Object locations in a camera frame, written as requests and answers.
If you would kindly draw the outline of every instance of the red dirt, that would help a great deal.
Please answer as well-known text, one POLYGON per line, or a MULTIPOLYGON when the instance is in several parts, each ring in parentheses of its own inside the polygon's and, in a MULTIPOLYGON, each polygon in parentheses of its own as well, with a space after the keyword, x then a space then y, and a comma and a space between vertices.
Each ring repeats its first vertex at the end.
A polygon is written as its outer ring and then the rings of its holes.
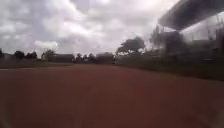
POLYGON ((12 128, 224 127, 223 82, 96 65, 0 71, 0 81, 12 128))

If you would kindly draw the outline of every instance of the sky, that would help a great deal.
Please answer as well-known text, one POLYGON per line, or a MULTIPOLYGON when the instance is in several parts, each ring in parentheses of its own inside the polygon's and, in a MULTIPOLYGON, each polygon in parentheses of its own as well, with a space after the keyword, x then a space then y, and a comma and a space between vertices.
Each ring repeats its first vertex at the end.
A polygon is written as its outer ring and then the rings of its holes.
POLYGON ((128 38, 147 40, 178 0, 1 0, 0 48, 13 53, 115 52, 128 38))

